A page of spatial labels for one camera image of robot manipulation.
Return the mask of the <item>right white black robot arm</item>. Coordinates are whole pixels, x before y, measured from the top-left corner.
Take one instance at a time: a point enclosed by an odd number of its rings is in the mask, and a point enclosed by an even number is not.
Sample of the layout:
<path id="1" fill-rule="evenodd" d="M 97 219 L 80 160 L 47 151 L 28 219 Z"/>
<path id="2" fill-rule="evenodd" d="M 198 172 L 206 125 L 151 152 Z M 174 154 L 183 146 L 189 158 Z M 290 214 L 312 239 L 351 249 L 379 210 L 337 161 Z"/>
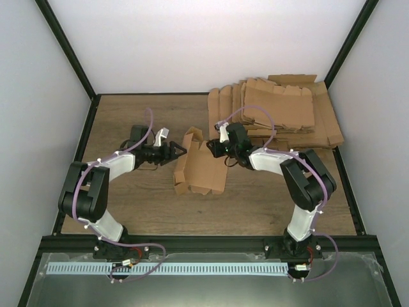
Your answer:
<path id="1" fill-rule="evenodd" d="M 215 130 L 219 137 L 206 144 L 215 158 L 226 156 L 243 168 L 283 176 L 295 204 L 283 249 L 290 257 L 301 256 L 314 232 L 316 215 L 337 189 L 329 170 L 313 149 L 283 152 L 253 145 L 241 123 L 220 121 Z"/>

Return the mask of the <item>brown cardboard box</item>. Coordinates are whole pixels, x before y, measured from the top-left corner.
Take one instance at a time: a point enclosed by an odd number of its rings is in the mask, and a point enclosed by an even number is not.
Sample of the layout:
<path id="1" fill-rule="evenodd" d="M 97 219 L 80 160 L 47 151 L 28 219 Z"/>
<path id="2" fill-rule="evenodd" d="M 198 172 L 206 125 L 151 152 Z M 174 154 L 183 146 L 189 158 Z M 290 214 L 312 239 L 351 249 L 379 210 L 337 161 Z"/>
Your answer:
<path id="1" fill-rule="evenodd" d="M 224 156 L 215 158 L 206 145 L 202 130 L 191 127 L 184 135 L 185 155 L 177 159 L 173 173 L 177 195 L 187 192 L 206 195 L 222 194 L 225 190 L 228 167 Z"/>

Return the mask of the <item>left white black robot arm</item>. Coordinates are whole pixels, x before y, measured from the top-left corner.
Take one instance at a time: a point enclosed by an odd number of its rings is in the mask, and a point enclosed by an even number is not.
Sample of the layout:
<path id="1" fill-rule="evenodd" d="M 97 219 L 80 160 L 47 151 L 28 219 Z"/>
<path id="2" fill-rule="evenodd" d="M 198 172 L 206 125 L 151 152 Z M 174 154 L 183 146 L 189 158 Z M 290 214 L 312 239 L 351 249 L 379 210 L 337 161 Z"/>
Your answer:
<path id="1" fill-rule="evenodd" d="M 107 248 L 116 258 L 126 257 L 131 243 L 126 228 L 107 209 L 109 183 L 144 163 L 163 166 L 187 153 L 176 142 L 166 142 L 167 128 L 153 134 L 152 144 L 150 134 L 151 127 L 133 125 L 130 137 L 111 156 L 71 163 L 59 197 L 59 211 L 91 228 L 98 239 L 109 241 Z"/>

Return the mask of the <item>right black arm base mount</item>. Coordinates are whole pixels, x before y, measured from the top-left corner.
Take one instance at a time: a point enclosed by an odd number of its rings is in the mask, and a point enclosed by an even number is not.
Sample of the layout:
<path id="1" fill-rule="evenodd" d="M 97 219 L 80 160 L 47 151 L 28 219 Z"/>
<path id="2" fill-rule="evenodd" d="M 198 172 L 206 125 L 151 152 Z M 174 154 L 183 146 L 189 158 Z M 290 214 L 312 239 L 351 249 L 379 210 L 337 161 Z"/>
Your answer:
<path id="1" fill-rule="evenodd" d="M 322 258 L 322 252 L 316 249 L 318 241 L 314 236 L 296 242 L 291 237 L 275 236 L 263 240 L 266 258 L 281 259 L 283 262 L 302 261 L 310 258 Z"/>

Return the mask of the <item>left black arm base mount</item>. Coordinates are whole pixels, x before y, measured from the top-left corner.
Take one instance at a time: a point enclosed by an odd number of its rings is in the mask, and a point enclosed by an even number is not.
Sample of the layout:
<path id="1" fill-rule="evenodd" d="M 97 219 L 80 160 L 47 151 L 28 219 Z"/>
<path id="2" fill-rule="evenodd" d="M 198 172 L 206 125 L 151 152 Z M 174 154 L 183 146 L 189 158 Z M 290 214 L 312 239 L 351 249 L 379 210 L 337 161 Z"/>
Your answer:
<path id="1" fill-rule="evenodd" d="M 127 248 L 117 246 L 105 241 L 100 241 L 96 244 L 93 252 L 93 258 L 97 260 L 120 261 L 129 258 L 147 259 L 149 252 L 144 248 Z"/>

